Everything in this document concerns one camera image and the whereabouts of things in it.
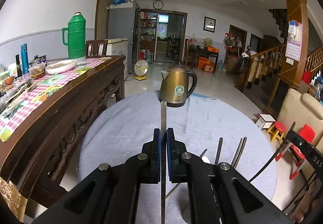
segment wall calendar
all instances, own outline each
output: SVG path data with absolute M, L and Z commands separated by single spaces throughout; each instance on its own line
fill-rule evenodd
M 302 51 L 303 28 L 301 23 L 297 23 L 297 24 L 298 25 L 296 27 L 296 36 L 292 38 L 288 34 L 285 56 L 290 59 L 299 61 L 301 57 L 301 51 Z

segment beige sofa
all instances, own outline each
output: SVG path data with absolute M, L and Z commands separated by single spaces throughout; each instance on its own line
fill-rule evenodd
M 323 105 L 309 94 L 301 94 L 289 89 L 279 112 L 277 121 L 282 122 L 289 130 L 295 121 L 295 132 L 299 132 L 305 124 L 315 131 L 313 145 L 323 153 Z M 306 178 L 313 172 L 312 166 L 307 162 L 302 171 Z

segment pink checkered tablecloth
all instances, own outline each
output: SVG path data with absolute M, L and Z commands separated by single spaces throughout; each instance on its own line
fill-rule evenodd
M 78 64 L 76 68 L 67 72 L 48 75 L 46 74 L 40 79 L 37 79 L 37 87 L 28 94 L 28 98 L 23 101 L 17 110 L 9 117 L 0 116 L 0 139 L 5 142 L 9 139 L 12 133 L 17 127 L 38 107 L 40 106 L 47 97 L 50 97 L 55 91 L 62 88 L 69 81 L 79 77 L 84 72 L 98 66 L 103 61 L 109 60 L 109 58 L 90 58 L 86 59 L 81 64 Z M 27 79 L 29 74 L 25 74 L 17 79 L 14 84 L 18 85 L 23 80 Z

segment plastic food container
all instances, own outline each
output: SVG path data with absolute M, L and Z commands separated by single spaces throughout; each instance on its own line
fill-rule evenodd
M 30 77 L 33 78 L 34 80 L 37 80 L 45 75 L 45 65 L 46 63 L 40 63 L 38 65 L 30 67 L 29 74 Z

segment dark glass bottle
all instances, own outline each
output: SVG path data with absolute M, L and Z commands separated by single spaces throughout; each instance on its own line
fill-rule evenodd
M 19 54 L 16 55 L 16 64 L 17 64 L 17 77 L 22 76 L 21 72 L 21 66 L 20 66 L 20 60 L 19 60 Z

